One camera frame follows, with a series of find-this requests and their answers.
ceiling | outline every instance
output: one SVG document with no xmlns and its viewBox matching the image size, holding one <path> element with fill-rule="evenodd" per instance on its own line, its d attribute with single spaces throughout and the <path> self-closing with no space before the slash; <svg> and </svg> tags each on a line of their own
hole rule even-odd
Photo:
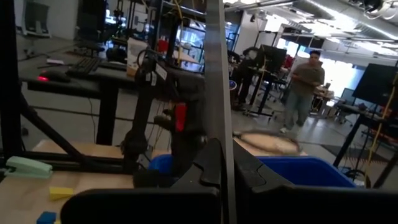
<svg viewBox="0 0 398 224">
<path fill-rule="evenodd" d="M 254 0 L 241 1 L 252 3 Z M 398 44 L 392 41 L 398 40 L 398 15 L 394 16 L 398 11 L 398 2 L 392 2 L 387 9 L 368 9 L 369 12 L 365 12 L 360 2 L 361 0 L 296 0 L 283 6 L 257 7 L 248 9 L 247 12 L 257 15 L 265 13 L 263 19 L 267 19 L 267 16 L 279 18 L 285 26 L 301 27 L 303 32 L 319 36 L 390 40 L 389 43 L 374 40 L 355 44 L 378 54 L 398 57 Z"/>
</svg>

concrete floor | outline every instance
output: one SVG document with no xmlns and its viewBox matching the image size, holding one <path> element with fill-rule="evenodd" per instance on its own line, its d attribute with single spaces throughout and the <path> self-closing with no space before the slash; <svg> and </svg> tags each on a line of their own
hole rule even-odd
<svg viewBox="0 0 398 224">
<path fill-rule="evenodd" d="M 45 63 L 45 57 L 37 57 L 30 60 L 23 60 L 23 46 L 24 40 L 20 37 L 17 39 L 18 43 L 18 56 L 19 60 L 19 70 L 32 70 L 38 65 L 43 65 Z M 66 51 L 66 47 L 70 47 L 73 43 L 60 39 L 49 39 L 40 40 L 36 43 L 39 52 L 53 52 L 57 49 L 62 49 L 61 52 Z M 89 99 L 57 95 L 51 93 L 42 93 L 36 91 L 28 91 L 26 87 L 23 88 L 23 94 L 26 97 L 30 105 L 34 106 L 46 106 L 50 108 L 60 108 L 73 111 L 81 111 L 89 113 L 91 111 Z M 124 91 L 120 91 L 118 99 L 118 109 L 116 116 L 123 118 L 133 118 L 135 112 L 137 96 Z M 91 100 L 93 104 L 92 112 L 98 113 L 99 101 Z M 279 103 L 267 104 L 271 108 L 283 108 Z M 157 113 L 159 102 L 153 102 L 152 104 L 152 115 Z M 95 126 L 91 117 L 82 116 L 77 114 L 60 113 L 54 111 L 44 111 L 37 110 L 39 115 L 48 122 L 55 130 L 57 130 L 62 136 L 64 136 L 69 141 L 78 142 L 94 142 L 95 138 Z M 243 116 L 241 113 L 232 112 L 232 124 L 234 130 L 247 130 L 247 129 L 269 129 L 277 131 L 281 127 L 281 117 L 277 120 L 272 120 L 268 123 L 268 118 L 248 118 Z M 41 139 L 45 139 L 44 136 L 38 129 L 31 125 L 26 120 L 22 119 L 22 124 L 29 129 L 29 135 L 24 137 L 26 147 L 32 149 Z M 126 121 L 116 121 L 114 129 L 113 144 L 119 144 L 125 134 L 130 130 L 131 123 Z M 148 124 L 146 134 L 149 135 L 152 129 L 152 125 Z M 305 123 L 305 126 L 299 132 L 297 140 L 303 147 L 303 150 L 311 155 L 322 158 L 328 162 L 333 162 L 335 157 L 333 154 L 329 153 L 326 149 L 321 147 L 321 144 L 341 146 L 345 140 L 345 136 L 350 131 L 350 126 L 348 124 L 340 125 L 336 122 L 323 119 L 309 118 Z M 158 127 L 154 128 L 153 134 L 149 140 L 150 144 L 155 144 L 155 136 L 158 131 Z M 157 148 L 165 149 L 168 148 L 169 144 L 169 134 L 165 131 L 162 132 L 159 142 L 157 143 Z M 364 138 L 358 133 L 355 137 L 355 145 L 362 145 Z M 379 155 L 389 159 L 392 156 L 390 150 L 381 148 L 377 152 Z M 340 164 L 341 166 L 354 166 L 351 161 L 343 160 Z M 382 164 L 372 164 L 370 170 L 370 178 L 374 182 L 385 165 Z M 384 184 L 385 189 L 398 189 L 398 169 L 395 168 L 386 183 Z"/>
</svg>

blue block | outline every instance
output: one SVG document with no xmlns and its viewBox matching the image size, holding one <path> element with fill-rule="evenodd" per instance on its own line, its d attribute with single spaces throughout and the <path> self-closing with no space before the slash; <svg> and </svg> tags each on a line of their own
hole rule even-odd
<svg viewBox="0 0 398 224">
<path fill-rule="evenodd" d="M 57 219 L 57 214 L 55 212 L 43 212 L 37 219 L 36 224 L 50 224 L 54 223 Z"/>
</svg>

man walking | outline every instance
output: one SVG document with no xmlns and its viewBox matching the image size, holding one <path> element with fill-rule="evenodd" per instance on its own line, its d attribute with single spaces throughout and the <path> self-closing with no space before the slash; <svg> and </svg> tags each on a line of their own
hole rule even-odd
<svg viewBox="0 0 398 224">
<path fill-rule="evenodd" d="M 319 57 L 321 53 L 317 50 L 310 52 L 307 63 L 299 65 L 292 74 L 290 92 L 285 106 L 284 127 L 281 133 L 291 131 L 294 127 L 294 113 L 297 111 L 298 120 L 296 124 L 302 127 L 311 109 L 313 92 L 315 88 L 325 81 L 325 71 L 321 68 Z"/>
</svg>

computer mouse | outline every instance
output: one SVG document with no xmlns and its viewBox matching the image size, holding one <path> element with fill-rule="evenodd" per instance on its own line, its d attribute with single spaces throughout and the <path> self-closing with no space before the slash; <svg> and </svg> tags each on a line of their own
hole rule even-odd
<svg viewBox="0 0 398 224">
<path fill-rule="evenodd" d="M 61 71 L 42 71 L 39 75 L 39 80 L 69 83 L 70 77 Z"/>
</svg>

